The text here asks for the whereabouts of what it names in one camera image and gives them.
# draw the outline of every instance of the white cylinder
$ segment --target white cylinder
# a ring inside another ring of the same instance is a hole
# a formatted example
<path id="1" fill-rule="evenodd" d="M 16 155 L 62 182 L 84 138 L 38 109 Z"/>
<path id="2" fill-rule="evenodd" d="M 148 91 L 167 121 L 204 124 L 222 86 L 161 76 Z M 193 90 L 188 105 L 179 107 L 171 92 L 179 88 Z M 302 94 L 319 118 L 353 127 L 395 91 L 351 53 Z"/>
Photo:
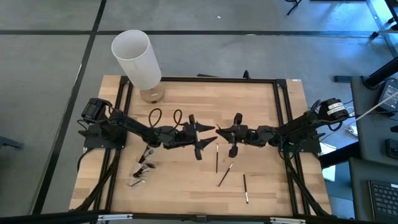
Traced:
<path id="1" fill-rule="evenodd" d="M 148 35 L 139 30 L 127 30 L 112 42 L 112 53 L 132 84 L 140 90 L 150 90 L 160 82 L 162 74 Z"/>

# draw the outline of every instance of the desk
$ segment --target desk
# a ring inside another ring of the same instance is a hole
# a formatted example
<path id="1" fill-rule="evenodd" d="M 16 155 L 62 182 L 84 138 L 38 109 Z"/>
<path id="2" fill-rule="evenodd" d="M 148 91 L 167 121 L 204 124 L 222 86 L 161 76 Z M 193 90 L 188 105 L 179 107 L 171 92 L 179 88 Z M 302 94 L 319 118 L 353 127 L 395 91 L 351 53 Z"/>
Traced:
<path id="1" fill-rule="evenodd" d="M 374 106 L 379 89 L 367 89 L 362 84 L 361 77 L 353 77 L 351 87 L 355 114 L 364 114 Z M 398 140 L 398 134 L 390 131 L 391 127 L 398 125 L 397 121 L 374 114 L 363 117 L 356 125 L 362 159 L 398 166 L 398 160 L 388 157 L 386 152 L 386 139 Z"/>
<path id="2" fill-rule="evenodd" d="M 115 101 L 120 76 L 103 78 L 99 97 Z M 263 83 L 163 82 L 165 98 L 157 104 L 145 103 L 139 91 L 133 89 L 129 116 L 148 123 L 148 114 L 154 108 L 163 111 L 159 125 L 174 125 L 173 112 L 183 111 L 182 121 L 189 114 L 202 124 L 229 127 L 237 112 L 243 114 L 243 123 L 251 128 L 261 124 L 278 126 L 273 87 Z M 307 110 L 300 80 L 287 80 L 292 115 L 294 118 Z M 214 131 L 199 134 L 200 138 L 216 136 Z M 220 145 L 219 172 L 215 173 L 215 144 Z M 111 206 L 119 213 L 209 214 L 245 216 L 292 216 L 285 164 L 277 149 L 267 145 L 258 147 L 239 145 L 238 156 L 228 157 L 230 145 L 219 137 L 202 152 L 197 161 L 193 146 L 165 150 L 158 148 L 151 161 L 157 168 L 151 170 L 146 182 L 133 188 L 127 186 L 129 174 L 145 149 L 145 143 L 133 133 L 127 134 L 122 150 Z M 73 191 L 70 208 L 79 206 L 98 181 L 103 149 L 94 149 L 83 158 Z M 322 171 L 311 153 L 301 153 L 305 183 L 316 201 L 331 212 Z M 225 170 L 234 166 L 221 187 L 217 184 Z M 250 203 L 245 202 L 242 174 L 246 174 Z M 107 186 L 102 198 L 106 198 Z M 299 189 L 295 188 L 298 210 L 303 212 Z"/>
<path id="3" fill-rule="evenodd" d="M 398 184 L 397 168 L 351 158 L 349 159 L 349 171 L 353 187 L 355 219 L 373 221 L 368 181 Z"/>

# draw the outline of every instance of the white cable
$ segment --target white cable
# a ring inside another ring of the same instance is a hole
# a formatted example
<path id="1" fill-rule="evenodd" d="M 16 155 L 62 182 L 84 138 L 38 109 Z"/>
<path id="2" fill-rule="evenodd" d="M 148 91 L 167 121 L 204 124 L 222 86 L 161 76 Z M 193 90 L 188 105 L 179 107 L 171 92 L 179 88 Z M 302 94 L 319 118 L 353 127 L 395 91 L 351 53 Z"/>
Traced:
<path id="1" fill-rule="evenodd" d="M 359 119 L 365 117 L 368 113 L 372 112 L 374 109 L 376 109 L 378 106 L 382 105 L 383 103 L 385 103 L 387 100 L 390 100 L 391 98 L 393 98 L 394 96 L 398 95 L 398 91 L 396 93 L 394 93 L 393 95 L 387 97 L 385 100 L 381 101 L 380 103 L 378 103 L 376 106 L 373 106 L 370 110 L 368 110 L 367 112 L 365 112 L 364 114 L 362 114 L 361 116 L 359 116 L 358 118 L 356 118 L 353 122 L 351 122 L 350 124 L 347 124 L 345 126 L 345 128 L 347 128 L 348 126 L 350 126 L 351 124 L 359 121 Z M 337 131 L 333 131 L 332 133 L 326 135 L 320 142 L 322 142 L 323 140 L 325 140 L 327 137 L 331 136 L 332 134 L 336 133 Z"/>

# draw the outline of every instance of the wooden board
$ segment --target wooden board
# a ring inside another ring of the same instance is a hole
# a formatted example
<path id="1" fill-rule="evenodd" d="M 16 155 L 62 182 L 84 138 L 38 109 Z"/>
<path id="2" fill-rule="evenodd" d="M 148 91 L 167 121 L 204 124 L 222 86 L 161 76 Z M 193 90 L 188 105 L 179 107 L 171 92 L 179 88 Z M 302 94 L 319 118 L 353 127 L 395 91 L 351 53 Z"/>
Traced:
<path id="1" fill-rule="evenodd" d="M 120 76 L 106 75 L 99 97 L 114 102 Z M 183 111 L 182 121 L 194 114 L 202 124 L 223 128 L 231 126 L 237 112 L 243 114 L 243 123 L 250 128 L 259 125 L 278 126 L 275 99 L 271 84 L 262 83 L 200 83 L 163 82 L 165 98 L 157 104 L 148 104 L 135 89 L 129 116 L 149 125 L 148 114 L 154 108 L 163 111 L 158 126 L 174 125 L 173 113 Z M 287 80 L 294 118 L 307 110 L 307 103 L 299 80 Z M 282 109 L 284 102 L 282 90 Z M 199 133 L 200 138 L 216 136 L 214 131 Z M 215 173 L 216 143 L 219 144 L 219 172 Z M 289 188 L 283 160 L 277 148 L 239 145 L 235 158 L 228 157 L 230 145 L 220 136 L 202 152 L 202 161 L 194 156 L 193 146 L 165 150 L 155 149 L 151 161 L 157 168 L 147 174 L 145 183 L 127 185 L 132 168 L 145 149 L 142 139 L 133 133 L 127 136 L 122 150 L 112 201 L 112 212 L 123 213 L 179 213 L 209 215 L 286 215 L 291 216 Z M 79 206 L 98 181 L 103 149 L 95 149 L 82 160 L 73 191 L 70 208 Z M 322 170 L 312 155 L 301 153 L 305 183 L 317 202 L 330 211 Z M 231 162 L 234 166 L 221 187 L 217 187 Z M 249 204 L 245 202 L 243 174 L 246 174 Z M 106 186 L 103 198 L 106 198 Z M 303 213 L 300 191 L 296 186 L 300 213 Z"/>

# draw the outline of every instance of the keyboard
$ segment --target keyboard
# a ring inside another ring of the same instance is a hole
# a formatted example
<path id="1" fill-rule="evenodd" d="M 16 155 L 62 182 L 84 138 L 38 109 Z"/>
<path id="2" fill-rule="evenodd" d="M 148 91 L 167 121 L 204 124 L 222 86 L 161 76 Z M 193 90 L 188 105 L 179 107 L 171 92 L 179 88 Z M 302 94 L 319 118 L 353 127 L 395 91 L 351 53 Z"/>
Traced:
<path id="1" fill-rule="evenodd" d="M 398 223 L 398 184 L 369 181 L 373 221 Z"/>

